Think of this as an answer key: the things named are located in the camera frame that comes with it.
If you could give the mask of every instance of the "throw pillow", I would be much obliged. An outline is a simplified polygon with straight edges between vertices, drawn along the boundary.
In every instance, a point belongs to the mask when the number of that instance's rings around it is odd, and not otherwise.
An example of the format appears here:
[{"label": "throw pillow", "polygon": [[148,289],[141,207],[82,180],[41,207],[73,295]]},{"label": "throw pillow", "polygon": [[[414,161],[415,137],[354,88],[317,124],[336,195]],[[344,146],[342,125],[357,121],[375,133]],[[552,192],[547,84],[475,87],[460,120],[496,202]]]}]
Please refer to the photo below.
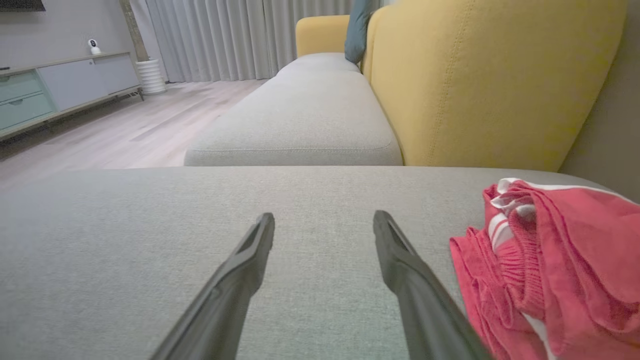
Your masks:
[{"label": "throw pillow", "polygon": [[367,25],[377,0],[356,0],[349,16],[347,40],[344,42],[344,57],[354,64],[362,60],[367,49]]}]

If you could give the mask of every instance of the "cabinet top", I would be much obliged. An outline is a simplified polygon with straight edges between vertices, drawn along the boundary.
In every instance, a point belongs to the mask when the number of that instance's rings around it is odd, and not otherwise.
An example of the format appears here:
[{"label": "cabinet top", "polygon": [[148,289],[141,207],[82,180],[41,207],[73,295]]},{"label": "cabinet top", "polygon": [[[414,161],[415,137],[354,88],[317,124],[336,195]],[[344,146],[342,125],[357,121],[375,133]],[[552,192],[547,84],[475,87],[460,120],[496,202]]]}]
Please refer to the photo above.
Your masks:
[{"label": "cabinet top", "polygon": [[87,56],[83,56],[81,58],[64,59],[64,60],[52,61],[50,63],[44,63],[44,64],[38,64],[38,65],[34,65],[34,66],[29,66],[29,67],[21,67],[19,69],[18,68],[9,69],[9,70],[5,70],[5,71],[0,71],[0,76],[7,76],[7,75],[18,74],[20,72],[27,72],[27,71],[31,71],[33,69],[37,69],[39,67],[58,65],[58,64],[62,64],[62,63],[70,63],[70,62],[73,62],[73,61],[82,61],[82,60],[97,59],[97,58],[107,58],[109,56],[116,56],[116,55],[123,55],[123,54],[129,54],[129,51],[120,51],[120,52],[117,52],[117,53],[101,53],[101,54],[96,54],[96,55],[87,55]]}]

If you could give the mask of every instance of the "curtain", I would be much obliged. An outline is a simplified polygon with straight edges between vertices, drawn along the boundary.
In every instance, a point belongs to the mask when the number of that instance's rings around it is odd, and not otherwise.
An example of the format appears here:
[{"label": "curtain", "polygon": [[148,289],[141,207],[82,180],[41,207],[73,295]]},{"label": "curtain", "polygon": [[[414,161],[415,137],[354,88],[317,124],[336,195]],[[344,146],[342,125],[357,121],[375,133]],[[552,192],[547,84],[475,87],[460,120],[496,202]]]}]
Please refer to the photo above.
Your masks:
[{"label": "curtain", "polygon": [[272,78],[296,58],[295,26],[355,0],[147,0],[171,82]]}]

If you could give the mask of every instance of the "folded red garment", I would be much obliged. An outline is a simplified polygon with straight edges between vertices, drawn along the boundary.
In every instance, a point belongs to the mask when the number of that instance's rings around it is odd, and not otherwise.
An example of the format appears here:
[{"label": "folded red garment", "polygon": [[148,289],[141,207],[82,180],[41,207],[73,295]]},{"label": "folded red garment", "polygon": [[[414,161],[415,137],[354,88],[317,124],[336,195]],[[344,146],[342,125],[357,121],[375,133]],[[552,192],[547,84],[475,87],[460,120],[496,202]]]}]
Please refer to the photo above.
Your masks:
[{"label": "folded red garment", "polygon": [[485,228],[451,239],[469,320],[499,359],[640,358],[640,206],[611,192],[503,179]]}]

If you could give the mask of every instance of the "black television corner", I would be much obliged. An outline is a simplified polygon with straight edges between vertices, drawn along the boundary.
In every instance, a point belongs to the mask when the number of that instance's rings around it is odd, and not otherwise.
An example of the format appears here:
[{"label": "black television corner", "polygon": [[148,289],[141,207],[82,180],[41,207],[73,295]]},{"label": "black television corner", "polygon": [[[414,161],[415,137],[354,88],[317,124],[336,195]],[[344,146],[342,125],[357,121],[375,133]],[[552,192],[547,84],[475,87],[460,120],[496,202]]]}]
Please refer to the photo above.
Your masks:
[{"label": "black television corner", "polygon": [[43,12],[42,0],[0,0],[0,12]]}]

